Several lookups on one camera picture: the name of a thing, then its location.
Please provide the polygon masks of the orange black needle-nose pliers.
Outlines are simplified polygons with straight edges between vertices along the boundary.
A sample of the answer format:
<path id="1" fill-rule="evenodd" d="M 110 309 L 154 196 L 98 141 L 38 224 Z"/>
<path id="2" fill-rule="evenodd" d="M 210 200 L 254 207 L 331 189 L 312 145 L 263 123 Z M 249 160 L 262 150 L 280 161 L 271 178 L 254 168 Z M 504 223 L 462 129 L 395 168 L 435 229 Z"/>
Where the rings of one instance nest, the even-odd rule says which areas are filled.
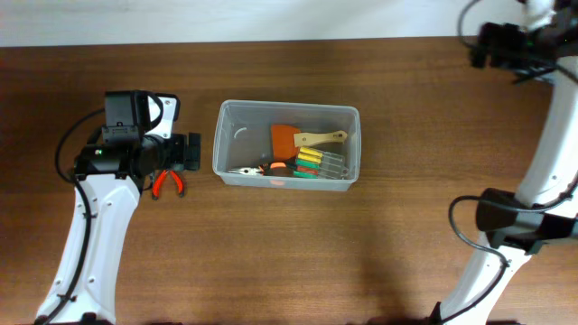
<path id="1" fill-rule="evenodd" d="M 292 162 L 268 162 L 258 166 L 234 167 L 228 169 L 228 173 L 248 176 L 290 177 L 296 170 L 297 165 Z"/>

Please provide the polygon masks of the orange scraper wooden handle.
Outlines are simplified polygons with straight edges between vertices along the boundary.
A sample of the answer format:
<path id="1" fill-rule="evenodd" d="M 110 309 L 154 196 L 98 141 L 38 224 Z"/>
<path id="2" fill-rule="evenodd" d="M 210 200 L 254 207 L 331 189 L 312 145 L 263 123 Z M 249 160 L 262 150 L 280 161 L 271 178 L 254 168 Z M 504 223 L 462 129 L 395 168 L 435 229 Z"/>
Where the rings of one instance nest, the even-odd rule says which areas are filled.
<path id="1" fill-rule="evenodd" d="M 305 133 L 291 125 L 271 125 L 270 127 L 273 156 L 277 161 L 286 161 L 297 155 L 303 146 L 317 144 L 342 144 L 348 138 L 345 131 L 335 131 L 324 134 Z"/>

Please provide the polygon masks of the screwdriver set clear case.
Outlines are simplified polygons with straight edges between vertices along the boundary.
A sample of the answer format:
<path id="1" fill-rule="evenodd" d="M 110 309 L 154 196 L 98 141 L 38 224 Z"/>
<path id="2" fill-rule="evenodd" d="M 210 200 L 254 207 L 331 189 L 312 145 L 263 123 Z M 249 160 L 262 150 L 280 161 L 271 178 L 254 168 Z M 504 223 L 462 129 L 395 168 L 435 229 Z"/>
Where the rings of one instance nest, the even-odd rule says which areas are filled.
<path id="1" fill-rule="evenodd" d="M 349 174 L 345 157 L 310 147 L 301 147 L 295 157 L 294 176 L 305 179 L 342 180 Z"/>

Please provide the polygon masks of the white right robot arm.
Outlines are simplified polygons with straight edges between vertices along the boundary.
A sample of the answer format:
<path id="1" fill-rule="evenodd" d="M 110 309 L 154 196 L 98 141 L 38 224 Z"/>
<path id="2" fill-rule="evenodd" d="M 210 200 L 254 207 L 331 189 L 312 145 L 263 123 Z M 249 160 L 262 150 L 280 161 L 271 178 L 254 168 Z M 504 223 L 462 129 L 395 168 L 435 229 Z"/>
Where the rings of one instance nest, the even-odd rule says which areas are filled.
<path id="1" fill-rule="evenodd" d="M 543 246 L 577 238 L 577 3 L 526 0 L 524 22 L 485 23 L 475 42 L 457 34 L 471 65 L 509 70 L 517 83 L 554 86 L 549 112 L 529 169 L 514 192 L 487 188 L 455 198 L 448 219 L 473 254 L 455 289 L 437 302 L 430 324 L 487 324 L 517 271 Z"/>

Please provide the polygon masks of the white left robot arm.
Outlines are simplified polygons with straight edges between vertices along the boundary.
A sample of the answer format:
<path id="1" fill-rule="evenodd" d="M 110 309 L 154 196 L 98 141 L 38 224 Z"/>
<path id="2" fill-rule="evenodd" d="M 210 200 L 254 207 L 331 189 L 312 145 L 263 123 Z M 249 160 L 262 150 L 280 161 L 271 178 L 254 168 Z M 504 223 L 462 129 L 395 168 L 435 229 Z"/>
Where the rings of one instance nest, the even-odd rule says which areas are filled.
<path id="1" fill-rule="evenodd" d="M 106 121 L 87 139 L 70 171 L 74 212 L 60 265 L 35 318 L 37 324 L 113 324 L 116 287 L 127 228 L 142 195 L 159 199 L 168 177 L 179 196 L 183 171 L 200 167 L 200 135 L 176 134 L 173 94 L 110 91 Z"/>

